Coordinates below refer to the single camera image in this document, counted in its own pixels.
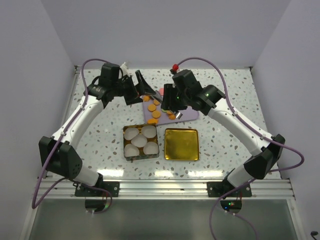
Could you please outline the round orange cookie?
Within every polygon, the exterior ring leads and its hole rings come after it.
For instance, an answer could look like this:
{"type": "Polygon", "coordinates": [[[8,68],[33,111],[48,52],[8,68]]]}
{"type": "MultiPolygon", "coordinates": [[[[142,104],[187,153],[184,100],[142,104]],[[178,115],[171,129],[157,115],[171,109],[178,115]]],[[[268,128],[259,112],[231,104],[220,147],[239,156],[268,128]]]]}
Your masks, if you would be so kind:
{"type": "Polygon", "coordinates": [[[147,109],[149,112],[154,112],[157,110],[157,106],[154,104],[150,104],[150,105],[148,105],[147,109]]]}
{"type": "Polygon", "coordinates": [[[158,110],[153,111],[153,112],[152,112],[152,117],[153,117],[154,119],[160,118],[160,117],[161,117],[161,112],[158,111],[158,110]]]}

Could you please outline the metal serving tongs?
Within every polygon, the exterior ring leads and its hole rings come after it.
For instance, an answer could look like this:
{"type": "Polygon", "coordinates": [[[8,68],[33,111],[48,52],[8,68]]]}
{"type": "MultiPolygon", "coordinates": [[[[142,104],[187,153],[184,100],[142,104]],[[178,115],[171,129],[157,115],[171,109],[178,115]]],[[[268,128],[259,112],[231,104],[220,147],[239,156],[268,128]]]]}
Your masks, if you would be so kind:
{"type": "Polygon", "coordinates": [[[181,112],[177,111],[174,113],[174,116],[175,116],[175,119],[179,120],[183,116],[183,114],[181,112]]]}

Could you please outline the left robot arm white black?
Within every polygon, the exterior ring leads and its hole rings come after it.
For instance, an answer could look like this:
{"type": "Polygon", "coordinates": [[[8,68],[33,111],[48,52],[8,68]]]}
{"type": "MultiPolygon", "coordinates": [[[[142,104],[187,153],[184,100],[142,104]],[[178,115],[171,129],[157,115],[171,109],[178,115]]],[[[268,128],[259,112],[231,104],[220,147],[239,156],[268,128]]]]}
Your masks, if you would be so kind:
{"type": "Polygon", "coordinates": [[[106,62],[100,75],[84,87],[83,97],[66,122],[50,137],[42,137],[38,143],[43,172],[52,172],[68,180],[86,185],[92,196],[103,193],[101,174],[83,165],[76,149],[93,120],[115,97],[123,97],[126,105],[141,103],[142,96],[156,96],[139,70],[134,84],[124,66],[106,62]]]}

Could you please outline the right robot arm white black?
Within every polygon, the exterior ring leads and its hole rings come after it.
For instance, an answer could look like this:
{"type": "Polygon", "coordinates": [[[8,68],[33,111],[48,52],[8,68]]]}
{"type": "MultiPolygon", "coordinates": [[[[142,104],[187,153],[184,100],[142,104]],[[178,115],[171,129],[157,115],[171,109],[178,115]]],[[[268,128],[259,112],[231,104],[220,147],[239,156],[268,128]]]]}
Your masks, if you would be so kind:
{"type": "Polygon", "coordinates": [[[236,118],[238,111],[229,107],[226,95],[214,85],[202,87],[191,70],[182,70],[173,77],[173,83],[163,87],[161,107],[177,112],[191,107],[217,121],[230,131],[249,151],[251,157],[241,166],[233,169],[222,181],[223,192],[235,196],[241,185],[252,179],[262,180],[279,160],[285,138],[259,128],[242,113],[239,116],[249,126],[236,118]]]}

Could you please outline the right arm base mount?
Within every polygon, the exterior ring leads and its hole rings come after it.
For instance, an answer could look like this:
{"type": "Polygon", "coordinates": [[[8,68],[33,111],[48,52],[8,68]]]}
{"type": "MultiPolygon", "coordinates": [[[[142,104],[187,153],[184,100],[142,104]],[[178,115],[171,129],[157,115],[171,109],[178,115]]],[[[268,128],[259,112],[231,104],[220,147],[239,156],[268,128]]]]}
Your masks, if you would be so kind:
{"type": "Polygon", "coordinates": [[[218,205],[227,212],[239,213],[243,206],[243,198],[253,196],[250,184],[237,189],[226,181],[209,181],[206,183],[209,198],[222,197],[218,205]]]}

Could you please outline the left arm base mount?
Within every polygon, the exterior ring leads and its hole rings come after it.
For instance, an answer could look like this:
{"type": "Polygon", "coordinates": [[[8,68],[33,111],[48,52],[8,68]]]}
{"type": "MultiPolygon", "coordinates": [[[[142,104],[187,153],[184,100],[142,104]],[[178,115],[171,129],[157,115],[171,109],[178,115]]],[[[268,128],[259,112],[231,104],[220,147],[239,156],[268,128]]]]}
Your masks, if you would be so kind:
{"type": "Polygon", "coordinates": [[[119,196],[120,183],[118,181],[102,181],[96,186],[87,186],[78,182],[73,183],[74,195],[84,197],[84,206],[92,215],[106,212],[113,204],[113,198],[119,196]]]}

